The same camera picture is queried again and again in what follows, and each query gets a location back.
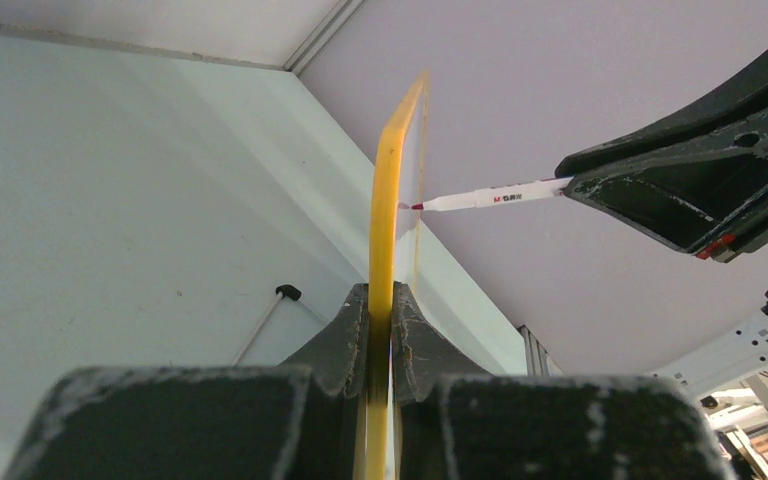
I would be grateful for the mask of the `white marker pen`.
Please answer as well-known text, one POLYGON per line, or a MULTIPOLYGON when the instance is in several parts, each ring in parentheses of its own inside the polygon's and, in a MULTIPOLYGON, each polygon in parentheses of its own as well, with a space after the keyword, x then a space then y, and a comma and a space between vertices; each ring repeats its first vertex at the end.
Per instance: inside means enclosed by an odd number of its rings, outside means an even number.
POLYGON ((571 177, 533 181, 444 195, 409 207, 413 211, 445 212, 516 204, 563 195, 571 177))

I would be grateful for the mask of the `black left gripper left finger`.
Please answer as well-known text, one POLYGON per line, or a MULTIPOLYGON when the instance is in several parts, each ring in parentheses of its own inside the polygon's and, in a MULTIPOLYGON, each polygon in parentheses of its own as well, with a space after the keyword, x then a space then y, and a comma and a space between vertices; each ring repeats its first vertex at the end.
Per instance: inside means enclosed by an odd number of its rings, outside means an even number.
POLYGON ((47 392, 8 479, 353 479, 368 288, 276 366, 96 366, 47 392))

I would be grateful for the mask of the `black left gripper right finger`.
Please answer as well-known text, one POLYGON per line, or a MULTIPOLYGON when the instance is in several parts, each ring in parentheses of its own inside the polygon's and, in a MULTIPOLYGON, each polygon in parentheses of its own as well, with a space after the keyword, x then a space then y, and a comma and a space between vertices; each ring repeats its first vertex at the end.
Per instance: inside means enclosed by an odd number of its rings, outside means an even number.
POLYGON ((396 284, 396 471, 402 479, 731 479, 700 410, 650 376, 494 375, 396 284))

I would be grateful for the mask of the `yellow framed whiteboard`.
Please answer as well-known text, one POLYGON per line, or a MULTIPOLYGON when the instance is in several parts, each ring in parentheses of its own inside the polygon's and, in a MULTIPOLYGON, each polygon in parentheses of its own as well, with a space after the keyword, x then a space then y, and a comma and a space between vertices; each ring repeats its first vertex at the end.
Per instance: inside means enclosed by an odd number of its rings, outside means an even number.
POLYGON ((383 127, 377 146, 370 204, 368 342, 363 450, 356 466, 363 479, 385 479, 390 459, 390 391, 397 283, 418 278, 420 211, 427 150, 430 72, 420 73, 383 127))

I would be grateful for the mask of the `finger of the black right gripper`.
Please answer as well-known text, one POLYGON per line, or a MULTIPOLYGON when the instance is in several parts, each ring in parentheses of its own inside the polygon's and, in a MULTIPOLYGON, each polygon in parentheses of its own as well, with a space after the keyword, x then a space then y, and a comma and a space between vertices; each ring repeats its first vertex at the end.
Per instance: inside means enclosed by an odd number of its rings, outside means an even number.
POLYGON ((610 149, 565 197, 688 255, 768 243, 768 105, 693 136, 610 149))
POLYGON ((706 135, 768 107, 768 49, 738 73, 682 109, 634 132, 565 157, 557 177, 601 166, 706 135))

